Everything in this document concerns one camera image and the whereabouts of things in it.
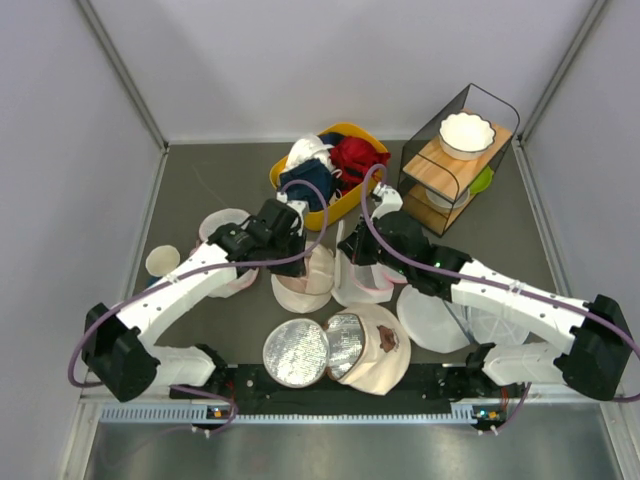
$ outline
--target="navy blue cloth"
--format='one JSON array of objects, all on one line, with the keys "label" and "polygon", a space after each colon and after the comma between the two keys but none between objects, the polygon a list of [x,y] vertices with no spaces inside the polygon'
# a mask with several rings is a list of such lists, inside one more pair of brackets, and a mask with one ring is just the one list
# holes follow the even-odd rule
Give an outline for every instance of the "navy blue cloth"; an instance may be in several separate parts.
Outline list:
[{"label": "navy blue cloth", "polygon": [[334,147],[337,147],[338,144],[344,140],[344,135],[338,132],[329,132],[323,135],[318,135],[318,138],[322,140],[322,143],[325,145],[333,145]]},{"label": "navy blue cloth", "polygon": [[[327,167],[317,158],[307,160],[296,168],[280,174],[281,187],[285,186],[291,180],[306,180],[312,183],[320,190],[324,199],[329,203],[329,199],[333,194],[333,176]],[[292,185],[287,189],[287,196],[289,200],[302,200],[307,202],[311,212],[322,210],[322,204],[318,196],[305,185]]]}]

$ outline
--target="white fluted bowl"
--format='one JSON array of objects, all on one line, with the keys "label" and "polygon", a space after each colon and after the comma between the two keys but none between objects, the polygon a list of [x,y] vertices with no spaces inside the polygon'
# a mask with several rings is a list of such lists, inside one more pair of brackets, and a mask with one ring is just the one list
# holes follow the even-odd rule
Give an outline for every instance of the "white fluted bowl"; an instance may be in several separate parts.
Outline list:
[{"label": "white fluted bowl", "polygon": [[444,153],[457,160],[475,160],[496,139],[491,123],[480,115],[452,113],[440,124],[440,145]]}]

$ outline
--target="white wall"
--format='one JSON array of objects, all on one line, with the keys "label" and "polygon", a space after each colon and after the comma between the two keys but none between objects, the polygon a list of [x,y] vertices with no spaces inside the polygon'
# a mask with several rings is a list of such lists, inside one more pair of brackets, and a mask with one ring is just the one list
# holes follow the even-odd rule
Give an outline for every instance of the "white wall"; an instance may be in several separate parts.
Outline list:
[{"label": "white wall", "polygon": [[[611,2],[527,147],[574,294],[592,299],[603,293],[617,299],[636,340],[638,18],[637,0]],[[637,393],[640,370],[627,370],[628,390]]]},{"label": "white wall", "polygon": [[0,478],[53,478],[86,311],[123,289],[159,153],[70,0],[0,15]]},{"label": "white wall", "polygon": [[592,0],[92,0],[171,141],[413,134],[473,81],[526,116]]}]

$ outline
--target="red cloth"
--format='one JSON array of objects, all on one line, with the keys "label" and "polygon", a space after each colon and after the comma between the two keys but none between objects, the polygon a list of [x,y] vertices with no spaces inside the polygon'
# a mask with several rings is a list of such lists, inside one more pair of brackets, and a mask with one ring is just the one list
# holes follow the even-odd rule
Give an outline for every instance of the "red cloth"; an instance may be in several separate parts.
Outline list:
[{"label": "red cloth", "polygon": [[347,193],[362,183],[367,171],[378,163],[387,164],[391,154],[378,153],[369,142],[358,137],[345,137],[329,150],[331,162],[342,170],[342,193]]}]

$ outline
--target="aluminum surface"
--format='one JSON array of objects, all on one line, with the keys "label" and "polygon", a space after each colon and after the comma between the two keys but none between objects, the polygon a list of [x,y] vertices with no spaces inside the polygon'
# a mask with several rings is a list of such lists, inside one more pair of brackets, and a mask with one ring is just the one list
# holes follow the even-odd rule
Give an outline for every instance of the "aluminum surface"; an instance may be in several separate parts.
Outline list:
[{"label": "aluminum surface", "polygon": [[322,327],[296,319],[276,328],[264,344],[264,366],[274,380],[292,388],[316,382],[327,368],[329,345]]},{"label": "aluminum surface", "polygon": [[337,314],[326,323],[329,340],[329,370],[336,380],[356,363],[364,347],[364,332],[357,315]]}]

